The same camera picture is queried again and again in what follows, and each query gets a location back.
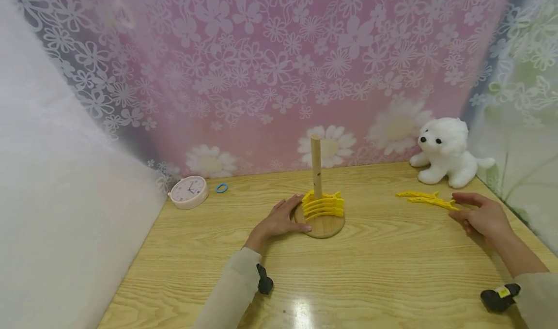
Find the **daisy print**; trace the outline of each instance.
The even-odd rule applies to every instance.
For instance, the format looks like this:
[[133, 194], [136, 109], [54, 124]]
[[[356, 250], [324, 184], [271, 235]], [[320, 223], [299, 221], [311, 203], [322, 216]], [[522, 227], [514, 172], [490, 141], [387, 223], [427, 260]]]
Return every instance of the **daisy print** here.
[[232, 176], [236, 170], [236, 159], [228, 152], [222, 152], [217, 146], [194, 147], [186, 154], [186, 165], [194, 174], [204, 178], [222, 178]]
[[321, 141], [322, 167], [331, 168], [334, 165], [341, 165], [345, 157], [353, 153], [351, 146], [355, 145], [356, 139], [350, 132], [345, 132], [344, 127], [334, 125], [324, 129], [323, 126], [310, 128], [306, 131], [306, 136], [298, 140], [298, 152], [302, 154], [301, 161], [312, 165], [312, 151], [310, 148], [310, 137], [317, 135]]
[[405, 97], [393, 100], [386, 112], [380, 113], [368, 131], [367, 139], [388, 156], [402, 154], [415, 146], [420, 128], [432, 119], [432, 111], [423, 110], [424, 102]]

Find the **plush dog ear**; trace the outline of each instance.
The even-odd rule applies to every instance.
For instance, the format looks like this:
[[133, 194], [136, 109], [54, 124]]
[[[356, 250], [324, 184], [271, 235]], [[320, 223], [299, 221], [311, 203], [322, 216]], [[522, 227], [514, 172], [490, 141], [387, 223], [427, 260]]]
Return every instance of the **plush dog ear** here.
[[457, 121], [454, 126], [451, 126], [451, 138], [444, 139], [440, 150], [443, 155], [461, 156], [467, 149], [467, 136], [469, 135], [467, 123], [460, 119], [457, 119]]

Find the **pink floral backdrop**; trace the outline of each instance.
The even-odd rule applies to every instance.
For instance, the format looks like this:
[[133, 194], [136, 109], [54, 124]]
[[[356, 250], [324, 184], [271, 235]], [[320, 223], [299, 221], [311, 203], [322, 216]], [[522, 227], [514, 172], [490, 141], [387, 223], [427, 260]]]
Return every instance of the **pink floral backdrop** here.
[[507, 0], [16, 0], [115, 140], [169, 177], [407, 159], [458, 116]]

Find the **wrist-mounted device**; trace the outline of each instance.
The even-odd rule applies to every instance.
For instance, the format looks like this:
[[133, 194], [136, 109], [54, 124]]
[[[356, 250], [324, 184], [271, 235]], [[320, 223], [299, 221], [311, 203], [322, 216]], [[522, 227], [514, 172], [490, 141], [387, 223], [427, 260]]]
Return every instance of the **wrist-mounted device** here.
[[480, 299], [489, 312], [503, 313], [515, 303], [513, 297], [520, 291], [521, 287], [518, 284], [510, 283], [496, 289], [482, 291]]
[[257, 264], [256, 268], [258, 270], [258, 274], [260, 274], [258, 291], [260, 292], [260, 294], [269, 295], [269, 293], [271, 293], [271, 289], [273, 288], [273, 281], [271, 278], [267, 276], [265, 267], [261, 266], [260, 264]]

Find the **left hand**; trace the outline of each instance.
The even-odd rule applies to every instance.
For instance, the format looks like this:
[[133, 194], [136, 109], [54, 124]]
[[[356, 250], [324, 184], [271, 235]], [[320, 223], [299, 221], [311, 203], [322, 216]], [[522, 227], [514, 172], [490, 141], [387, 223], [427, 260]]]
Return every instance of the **left hand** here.
[[289, 232], [309, 232], [312, 228], [304, 223], [292, 222], [291, 211], [302, 201], [302, 194], [295, 194], [288, 200], [281, 200], [273, 208], [269, 215], [263, 219], [246, 241], [245, 247], [260, 252], [262, 244], [271, 237], [283, 235]]

